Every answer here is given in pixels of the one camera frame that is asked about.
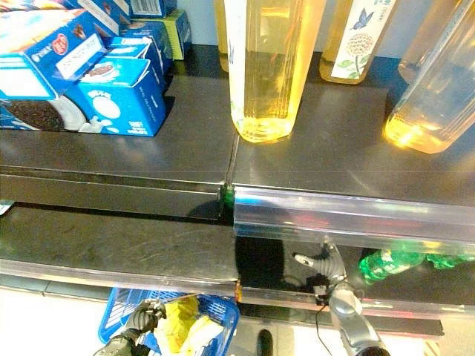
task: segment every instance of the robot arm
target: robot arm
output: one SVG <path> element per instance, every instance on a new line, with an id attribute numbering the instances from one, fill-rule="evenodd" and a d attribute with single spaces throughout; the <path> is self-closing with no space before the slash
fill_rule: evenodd
<path id="1" fill-rule="evenodd" d="M 125 331 L 114 336 L 94 356 L 147 356 L 150 349 L 137 345 L 140 335 L 152 332 L 160 318 L 166 318 L 165 306 L 159 300 L 144 300 L 125 324 Z"/>
<path id="2" fill-rule="evenodd" d="M 361 315 L 363 308 L 353 287 L 344 281 L 347 273 L 336 246 L 326 246 L 324 254 L 315 259 L 302 254 L 294 254 L 294 258 L 328 278 L 328 286 L 315 287 L 315 298 L 330 307 L 332 324 L 340 331 L 348 355 L 390 356 L 376 330 Z"/>
<path id="3" fill-rule="evenodd" d="M 348 355 L 390 356 L 376 330 L 361 315 L 361 302 L 348 283 L 340 282 L 335 287 L 328 305 L 333 326 L 340 330 Z"/>

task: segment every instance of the plastic bottle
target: plastic bottle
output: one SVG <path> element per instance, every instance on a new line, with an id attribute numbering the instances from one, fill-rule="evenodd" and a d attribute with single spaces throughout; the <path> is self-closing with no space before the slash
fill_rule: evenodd
<path id="1" fill-rule="evenodd" d="M 411 83 L 424 64 L 437 40 L 456 12 L 462 0 L 434 0 L 414 40 L 401 58 L 398 69 L 402 78 Z"/>
<path id="2" fill-rule="evenodd" d="M 449 269 L 453 268 L 460 263 L 475 261 L 475 256 L 459 255 L 450 256 L 446 254 L 428 254 L 427 260 L 433 263 L 434 268 L 437 269 Z"/>
<path id="3" fill-rule="evenodd" d="M 228 39 L 226 36 L 226 14 L 224 0 L 214 0 L 214 19 L 216 21 L 217 50 L 220 55 L 220 65 L 228 71 Z"/>
<path id="4" fill-rule="evenodd" d="M 397 0 L 338 0 L 320 75 L 328 82 L 363 81 L 393 13 Z"/>
<path id="5" fill-rule="evenodd" d="M 434 154 L 475 122 L 475 0 L 463 0 L 384 129 L 402 147 Z"/>
<path id="6" fill-rule="evenodd" d="M 359 269 L 363 273 L 366 283 L 372 284 L 391 274 L 398 274 L 418 266 L 424 261 L 424 258 L 425 254 L 418 252 L 380 250 L 361 260 Z"/>
<path id="7" fill-rule="evenodd" d="M 326 0 L 225 0 L 232 121 L 250 142 L 288 135 Z"/>

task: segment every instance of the shopping basket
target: shopping basket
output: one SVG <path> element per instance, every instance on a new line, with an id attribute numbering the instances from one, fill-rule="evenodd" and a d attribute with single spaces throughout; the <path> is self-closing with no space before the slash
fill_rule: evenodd
<path id="1" fill-rule="evenodd" d="M 104 316 L 99 325 L 99 339 L 107 343 L 111 336 L 124 326 L 129 315 L 144 299 L 170 300 L 181 297 L 186 293 L 172 291 L 143 291 L 140 289 L 113 288 L 109 301 L 105 308 Z M 223 327 L 219 334 L 205 348 L 202 356 L 225 356 L 239 321 L 239 309 L 237 306 L 220 297 L 207 294 L 196 296 L 199 302 L 198 311 L 201 315 L 207 315 L 211 320 Z M 148 333 L 142 342 L 155 352 L 160 352 L 157 341 L 152 333 Z"/>

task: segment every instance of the flower label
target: flower label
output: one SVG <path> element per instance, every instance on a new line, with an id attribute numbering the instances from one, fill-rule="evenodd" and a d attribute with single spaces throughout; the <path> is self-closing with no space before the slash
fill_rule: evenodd
<path id="1" fill-rule="evenodd" d="M 397 0 L 354 0 L 332 76 L 359 79 Z"/>

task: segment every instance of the floor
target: floor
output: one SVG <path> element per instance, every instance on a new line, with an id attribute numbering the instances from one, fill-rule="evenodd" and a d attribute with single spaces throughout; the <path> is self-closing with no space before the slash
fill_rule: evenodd
<path id="1" fill-rule="evenodd" d="M 104 309 L 102 301 L 0 288 L 0 335 L 2 340 L 9 340 L 6 351 L 11 351 L 6 355 L 92 355 L 102 345 L 96 331 Z M 443 320 L 443 324 L 446 336 L 439 341 L 441 355 L 474 355 L 475 322 Z M 253 319 L 240 322 L 228 355 L 256 355 L 255 340 L 261 329 L 268 329 L 274 337 L 274 356 L 328 355 L 313 327 Z M 335 330 L 322 329 L 321 338 L 332 356 L 347 355 Z M 383 335 L 383 339 L 392 356 L 424 354 L 421 339 L 390 335 Z"/>

